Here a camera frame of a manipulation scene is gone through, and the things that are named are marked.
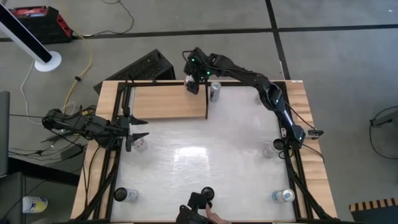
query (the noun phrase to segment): human hand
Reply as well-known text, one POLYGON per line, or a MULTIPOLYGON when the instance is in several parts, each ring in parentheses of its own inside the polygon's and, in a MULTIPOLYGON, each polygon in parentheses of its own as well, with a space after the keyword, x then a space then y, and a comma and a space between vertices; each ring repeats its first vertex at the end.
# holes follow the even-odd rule
POLYGON ((212 213, 208 204, 206 204, 206 215, 215 224, 231 224, 229 221, 220 218, 216 213, 212 213))

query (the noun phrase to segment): concrete floor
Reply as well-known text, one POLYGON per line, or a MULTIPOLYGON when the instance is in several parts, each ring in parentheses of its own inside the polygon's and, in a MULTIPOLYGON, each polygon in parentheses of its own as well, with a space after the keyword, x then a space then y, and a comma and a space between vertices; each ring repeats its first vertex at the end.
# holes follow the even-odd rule
MULTIPOLYGON (((136 19, 130 32, 271 27, 262 0, 123 2, 136 19)), ((61 9, 72 28, 83 34, 105 29, 122 31, 130 22, 118 4, 94 0, 8 0, 7 7, 41 4, 61 9)), ((393 24, 398 19, 398 3, 392 0, 273 0, 272 5, 279 27, 393 24)), ((374 153, 368 138, 369 119, 383 108, 398 105, 398 30, 294 32, 280 36, 290 76, 304 80, 315 124, 325 130, 320 144, 339 218, 352 220, 350 203, 398 196, 398 163, 374 153)), ((181 51, 197 46, 208 54, 225 54, 236 64, 270 79, 283 79, 271 33, 96 39, 88 43, 94 61, 71 97, 77 105, 96 104, 98 96, 93 85, 153 49, 159 49, 170 60, 177 78, 184 77, 181 51)), ((61 107, 73 77, 88 63, 89 54, 82 40, 48 48, 60 52, 63 63, 50 73, 32 71, 24 88, 31 115, 40 116, 61 107)), ((11 112, 24 114, 19 87, 32 59, 12 42, 0 43, 0 49, 7 52, 0 56, 0 90, 11 92, 11 112)), ((398 157, 394 150, 398 143, 394 140, 396 131, 392 125, 375 130, 374 142, 383 154, 398 157)), ((46 146, 39 140, 50 134, 24 118, 11 118, 10 147, 43 149, 46 146)), ((57 168, 77 170, 81 159, 58 164, 57 168)), ((53 206, 28 220, 68 220, 75 188, 46 183, 34 194, 48 197, 53 206)))

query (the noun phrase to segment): yellow cable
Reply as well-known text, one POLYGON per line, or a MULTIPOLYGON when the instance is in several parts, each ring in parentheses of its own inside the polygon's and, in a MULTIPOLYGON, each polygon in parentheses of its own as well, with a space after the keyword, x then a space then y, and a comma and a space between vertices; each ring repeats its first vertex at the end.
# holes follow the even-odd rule
MULTIPOLYGON (((91 64, 93 63, 93 49, 91 49, 90 44, 88 43, 88 41, 87 41, 82 35, 80 35, 80 34, 77 33, 76 31, 74 31, 74 33, 77 34, 77 36, 79 36, 80 38, 83 39, 83 41, 84 41, 85 44, 86 44, 87 49, 90 51, 90 61, 88 62, 87 67, 80 73, 79 77, 81 78, 81 77, 83 77, 83 76, 86 74, 86 72, 88 71, 88 69, 91 67, 91 64)), ((73 90, 75 89, 77 82, 78 82, 78 81, 75 80, 75 81, 73 82, 72 87, 70 87, 70 90, 69 90, 69 92, 68 92, 67 98, 65 99, 65 106, 68 104, 69 98, 70 98, 70 96, 72 95, 72 92, 73 92, 73 90)))

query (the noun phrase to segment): white tabletop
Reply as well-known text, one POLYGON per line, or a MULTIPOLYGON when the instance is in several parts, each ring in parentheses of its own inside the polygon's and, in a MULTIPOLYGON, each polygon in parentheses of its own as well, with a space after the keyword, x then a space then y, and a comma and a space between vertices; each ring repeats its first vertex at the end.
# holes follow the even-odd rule
POLYGON ((294 220, 291 203, 271 199, 289 182, 285 162, 262 155, 280 134, 275 114, 255 104, 256 94, 252 87, 223 86, 220 99, 209 102, 207 120, 152 119, 132 127, 150 133, 148 147, 122 150, 116 188, 135 189, 139 196, 134 203, 114 201, 111 219, 174 222, 190 194, 209 186, 215 190, 213 211, 221 218, 294 220))

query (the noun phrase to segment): table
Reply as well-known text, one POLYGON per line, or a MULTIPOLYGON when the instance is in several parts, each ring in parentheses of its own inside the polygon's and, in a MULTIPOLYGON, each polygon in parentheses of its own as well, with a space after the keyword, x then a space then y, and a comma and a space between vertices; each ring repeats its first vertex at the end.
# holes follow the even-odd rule
MULTIPOLYGON (((114 111, 114 105, 116 100, 116 92, 118 89, 119 81, 106 81, 103 83, 103 88, 98 100, 98 107, 96 114, 105 119, 111 119, 114 111)), ((313 119, 308 105, 307 95, 305 92, 304 84, 302 81, 285 81, 287 96, 289 97, 289 103, 291 107, 307 122, 313 124, 313 119)), ((302 122, 297 116, 293 115, 293 119, 296 124, 305 127, 304 122, 302 122)), ((320 152, 320 147, 317 140, 306 139, 305 144, 316 149, 320 152)), ((97 144, 95 142, 89 142, 88 149, 86 151, 85 157, 85 169, 88 172, 88 165, 91 162, 94 152, 97 149, 97 144)), ((98 151, 96 157, 93 160, 93 165, 91 168, 90 177, 90 188, 88 189, 88 200, 90 201, 98 190, 98 184, 100 182, 101 170, 103 168, 105 151, 98 151)), ((115 153, 111 153, 110 164, 113 163, 113 157, 115 153)), ((333 203, 333 199, 330 192, 330 187, 328 183, 328 178, 326 175, 325 166, 323 165, 321 157, 314 154, 313 152, 306 150, 305 147, 301 149, 301 160, 304 169, 305 179, 307 181, 307 187, 312 195, 315 197, 317 202, 325 209, 327 213, 331 216, 336 216, 336 210, 333 203)), ((83 175, 80 176, 80 183, 76 192, 75 203, 73 206, 71 218, 79 216, 79 214, 84 210, 85 201, 85 188, 83 175)), ((104 193, 104 197, 101 201, 101 208, 99 210, 99 217, 104 218, 106 213, 106 204, 108 202, 109 188, 104 193)), ((306 209, 304 206, 304 200, 302 194, 297 190, 297 200, 299 205, 299 210, 301 217, 305 218, 306 209)))

